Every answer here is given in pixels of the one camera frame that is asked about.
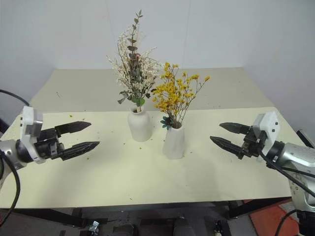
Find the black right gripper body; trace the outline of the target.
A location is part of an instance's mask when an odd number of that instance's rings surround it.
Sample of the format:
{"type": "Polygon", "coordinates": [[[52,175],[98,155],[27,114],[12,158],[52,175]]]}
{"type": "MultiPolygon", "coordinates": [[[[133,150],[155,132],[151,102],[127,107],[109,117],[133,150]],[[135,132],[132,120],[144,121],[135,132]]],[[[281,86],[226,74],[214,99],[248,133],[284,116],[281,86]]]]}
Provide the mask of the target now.
{"type": "Polygon", "coordinates": [[[247,134],[244,137],[242,145],[242,154],[247,157],[259,157],[259,150],[262,150],[267,140],[265,131],[258,131],[250,126],[247,134]]]}

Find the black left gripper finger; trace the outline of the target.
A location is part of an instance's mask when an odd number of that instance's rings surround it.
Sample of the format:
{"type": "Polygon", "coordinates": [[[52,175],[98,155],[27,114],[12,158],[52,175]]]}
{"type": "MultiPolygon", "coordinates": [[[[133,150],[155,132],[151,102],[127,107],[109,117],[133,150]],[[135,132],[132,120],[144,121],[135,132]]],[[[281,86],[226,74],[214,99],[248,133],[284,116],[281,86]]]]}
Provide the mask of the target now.
{"type": "Polygon", "coordinates": [[[76,121],[55,126],[55,132],[57,134],[57,137],[59,138],[62,134],[79,132],[89,126],[91,126],[91,123],[89,122],[76,121]]]}
{"type": "Polygon", "coordinates": [[[60,158],[63,161],[72,159],[93,150],[99,144],[100,142],[83,142],[73,145],[71,148],[62,150],[60,153],[60,158]]]}

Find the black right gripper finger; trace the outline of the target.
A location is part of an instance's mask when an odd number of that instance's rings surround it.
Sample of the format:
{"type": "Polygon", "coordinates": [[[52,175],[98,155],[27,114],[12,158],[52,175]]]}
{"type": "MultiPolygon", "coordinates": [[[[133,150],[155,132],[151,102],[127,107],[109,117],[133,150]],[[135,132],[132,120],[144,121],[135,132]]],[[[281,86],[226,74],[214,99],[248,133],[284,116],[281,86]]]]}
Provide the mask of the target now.
{"type": "Polygon", "coordinates": [[[215,143],[217,146],[219,146],[223,150],[226,150],[226,151],[236,155],[238,157],[238,159],[240,159],[240,160],[243,159],[244,152],[240,146],[237,146],[237,145],[233,144],[231,141],[226,140],[224,138],[220,138],[220,137],[210,136],[210,139],[213,141],[213,143],[215,143]]]}
{"type": "Polygon", "coordinates": [[[229,132],[236,133],[236,134],[248,134],[251,127],[239,123],[233,122],[224,122],[219,124],[220,127],[226,129],[229,132]]]}

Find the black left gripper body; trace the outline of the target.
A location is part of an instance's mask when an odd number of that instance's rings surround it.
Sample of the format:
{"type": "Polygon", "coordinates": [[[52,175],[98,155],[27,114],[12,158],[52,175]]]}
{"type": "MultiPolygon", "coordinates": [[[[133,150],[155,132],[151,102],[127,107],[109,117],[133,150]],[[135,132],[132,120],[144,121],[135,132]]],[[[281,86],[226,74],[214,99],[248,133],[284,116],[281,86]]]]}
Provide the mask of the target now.
{"type": "Polygon", "coordinates": [[[64,145],[60,143],[59,138],[62,134],[61,127],[54,127],[41,130],[37,142],[34,144],[40,157],[44,159],[61,158],[65,160],[64,145]]]}

